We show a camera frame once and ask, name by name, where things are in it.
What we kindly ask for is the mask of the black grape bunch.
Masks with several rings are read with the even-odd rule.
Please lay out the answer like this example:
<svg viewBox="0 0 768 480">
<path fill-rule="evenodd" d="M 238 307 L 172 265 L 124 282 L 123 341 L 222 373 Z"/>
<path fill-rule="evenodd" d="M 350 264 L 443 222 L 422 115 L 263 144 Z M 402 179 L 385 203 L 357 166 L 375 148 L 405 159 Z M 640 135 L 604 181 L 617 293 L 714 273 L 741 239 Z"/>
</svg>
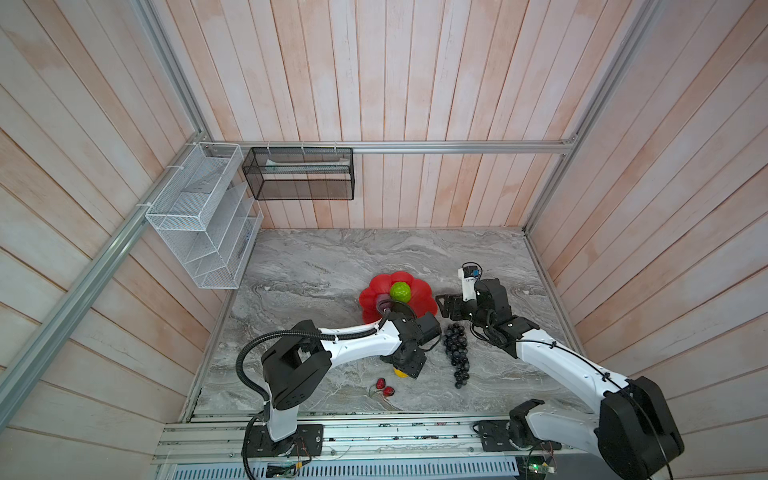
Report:
<svg viewBox="0 0 768 480">
<path fill-rule="evenodd" d="M 442 339 L 444 350 L 454 368 L 455 388 L 461 389 L 469 380 L 468 339 L 466 330 L 458 322 L 450 324 Z"/>
</svg>

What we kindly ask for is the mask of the green bumpy custard apple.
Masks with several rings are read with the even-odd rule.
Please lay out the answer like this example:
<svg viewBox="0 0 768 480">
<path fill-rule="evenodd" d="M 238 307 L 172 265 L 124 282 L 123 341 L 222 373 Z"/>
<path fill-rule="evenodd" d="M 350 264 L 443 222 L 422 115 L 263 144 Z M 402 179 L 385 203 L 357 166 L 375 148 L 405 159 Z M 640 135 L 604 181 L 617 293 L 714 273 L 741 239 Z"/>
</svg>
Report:
<svg viewBox="0 0 768 480">
<path fill-rule="evenodd" d="M 398 281 L 391 285 L 389 296 L 396 302 L 408 304 L 412 299 L 411 286 L 404 281 Z"/>
</svg>

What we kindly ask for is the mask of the purple round fruit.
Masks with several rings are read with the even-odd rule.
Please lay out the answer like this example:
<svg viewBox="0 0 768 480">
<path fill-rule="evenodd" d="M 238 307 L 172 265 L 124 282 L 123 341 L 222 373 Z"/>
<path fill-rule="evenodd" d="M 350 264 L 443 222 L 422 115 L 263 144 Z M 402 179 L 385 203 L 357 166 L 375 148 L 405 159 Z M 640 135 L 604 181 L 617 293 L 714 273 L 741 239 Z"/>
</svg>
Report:
<svg viewBox="0 0 768 480">
<path fill-rule="evenodd" d="M 384 316 L 386 312 L 392 309 L 392 299 L 389 294 L 379 294 L 376 297 L 376 310 L 380 316 Z"/>
</svg>

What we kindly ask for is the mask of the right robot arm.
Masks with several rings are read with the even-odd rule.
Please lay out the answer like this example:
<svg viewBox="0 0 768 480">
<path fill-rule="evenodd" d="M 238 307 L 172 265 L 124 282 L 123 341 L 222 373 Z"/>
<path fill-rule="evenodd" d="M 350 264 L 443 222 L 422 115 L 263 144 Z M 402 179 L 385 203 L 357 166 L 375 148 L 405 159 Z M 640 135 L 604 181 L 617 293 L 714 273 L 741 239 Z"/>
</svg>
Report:
<svg viewBox="0 0 768 480">
<path fill-rule="evenodd" d="M 466 322 L 480 341 L 532 365 L 586 404 L 586 414 L 559 410 L 539 399 L 513 408 L 505 423 L 482 422 L 479 432 L 519 450 L 559 443 L 601 458 L 622 479 L 650 479 L 670 470 L 685 444 L 660 387 L 603 368 L 562 345 L 532 320 L 511 311 L 497 279 L 462 281 L 462 291 L 438 295 L 443 317 Z"/>
</svg>

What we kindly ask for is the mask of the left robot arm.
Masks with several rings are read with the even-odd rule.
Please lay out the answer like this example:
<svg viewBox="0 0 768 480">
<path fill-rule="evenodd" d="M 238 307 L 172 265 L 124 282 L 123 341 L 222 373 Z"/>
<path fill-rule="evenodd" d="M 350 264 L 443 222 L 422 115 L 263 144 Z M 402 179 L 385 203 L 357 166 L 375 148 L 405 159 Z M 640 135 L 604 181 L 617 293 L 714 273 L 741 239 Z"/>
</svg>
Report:
<svg viewBox="0 0 768 480">
<path fill-rule="evenodd" d="M 426 345 L 440 337 L 440 323 L 427 312 L 387 311 L 379 321 L 344 329 L 318 328 L 311 320 L 281 335 L 261 357 L 267 384 L 266 428 L 277 443 L 297 432 L 299 406 L 333 368 L 369 357 L 382 359 L 416 378 L 426 363 Z"/>
</svg>

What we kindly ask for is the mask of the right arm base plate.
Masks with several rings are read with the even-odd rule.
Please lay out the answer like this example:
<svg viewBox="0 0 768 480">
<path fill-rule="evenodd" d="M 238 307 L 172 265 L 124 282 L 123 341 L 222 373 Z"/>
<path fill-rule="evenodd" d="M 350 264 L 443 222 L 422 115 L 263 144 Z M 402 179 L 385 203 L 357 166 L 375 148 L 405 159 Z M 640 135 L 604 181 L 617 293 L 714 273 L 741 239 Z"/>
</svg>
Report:
<svg viewBox="0 0 768 480">
<path fill-rule="evenodd" d="M 536 438 L 530 429 L 520 421 L 512 420 L 482 420 L 472 426 L 479 436 L 484 452 L 557 451 L 562 444 L 555 441 L 542 441 Z"/>
</svg>

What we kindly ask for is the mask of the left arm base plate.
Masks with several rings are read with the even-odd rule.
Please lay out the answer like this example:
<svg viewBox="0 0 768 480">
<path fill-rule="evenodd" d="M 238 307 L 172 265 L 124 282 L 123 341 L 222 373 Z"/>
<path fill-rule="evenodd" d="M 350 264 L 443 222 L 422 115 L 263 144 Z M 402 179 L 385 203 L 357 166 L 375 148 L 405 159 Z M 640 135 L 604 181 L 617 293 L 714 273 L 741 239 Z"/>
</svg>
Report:
<svg viewBox="0 0 768 480">
<path fill-rule="evenodd" d="M 276 441 L 271 439 L 264 425 L 247 427 L 241 455 L 247 458 L 320 456 L 323 434 L 321 424 L 299 425 L 294 434 Z"/>
</svg>

